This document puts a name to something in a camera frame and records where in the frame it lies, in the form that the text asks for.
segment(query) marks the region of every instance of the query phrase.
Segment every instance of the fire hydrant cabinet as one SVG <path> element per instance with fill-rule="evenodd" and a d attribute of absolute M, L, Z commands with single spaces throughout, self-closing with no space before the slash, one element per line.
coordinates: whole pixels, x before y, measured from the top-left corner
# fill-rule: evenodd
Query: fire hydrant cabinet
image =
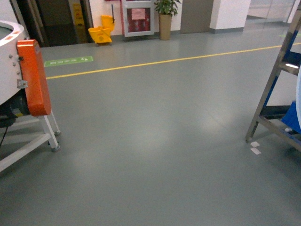
<path fill-rule="evenodd" d="M 122 33 L 125 37 L 153 35 L 154 0 L 121 0 Z"/>

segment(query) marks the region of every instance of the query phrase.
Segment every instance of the yellow mop bucket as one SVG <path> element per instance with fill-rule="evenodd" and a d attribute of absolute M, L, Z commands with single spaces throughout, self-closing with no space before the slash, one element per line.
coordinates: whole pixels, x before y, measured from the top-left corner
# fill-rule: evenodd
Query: yellow mop bucket
<path fill-rule="evenodd" d="M 113 16 L 102 15 L 102 26 L 89 28 L 91 38 L 95 43 L 107 43 L 112 42 L 111 31 L 114 30 L 114 11 L 112 5 Z"/>

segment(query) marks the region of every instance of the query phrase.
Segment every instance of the green floor sign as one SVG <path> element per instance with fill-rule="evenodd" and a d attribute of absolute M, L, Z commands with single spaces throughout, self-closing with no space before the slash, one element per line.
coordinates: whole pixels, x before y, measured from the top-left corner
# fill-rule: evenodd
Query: green floor sign
<path fill-rule="evenodd" d="M 44 67 L 77 64 L 77 63 L 84 63 L 84 62 L 91 62 L 91 61 L 93 61 L 93 57 L 91 56 L 82 56 L 82 57 L 67 58 L 67 59 L 60 59 L 60 60 L 48 60 L 44 62 Z"/>
<path fill-rule="evenodd" d="M 285 37 L 286 36 L 286 34 L 281 34 L 280 35 L 280 37 Z"/>

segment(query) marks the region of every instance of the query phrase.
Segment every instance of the potted plant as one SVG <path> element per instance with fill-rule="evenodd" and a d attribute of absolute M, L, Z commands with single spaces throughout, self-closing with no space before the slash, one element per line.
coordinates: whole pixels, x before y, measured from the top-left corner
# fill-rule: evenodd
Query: potted plant
<path fill-rule="evenodd" d="M 161 40 L 170 39 L 171 19 L 178 14 L 180 0 L 156 0 L 155 10 L 159 13 L 159 32 Z"/>

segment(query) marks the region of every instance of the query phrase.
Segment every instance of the metal bracket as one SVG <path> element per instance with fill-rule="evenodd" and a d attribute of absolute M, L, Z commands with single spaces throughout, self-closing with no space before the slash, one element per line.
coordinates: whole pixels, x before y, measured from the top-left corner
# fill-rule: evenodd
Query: metal bracket
<path fill-rule="evenodd" d="M 22 79 L 17 79 L 17 88 L 18 89 L 24 89 L 27 87 L 28 87 L 27 81 L 22 80 Z"/>

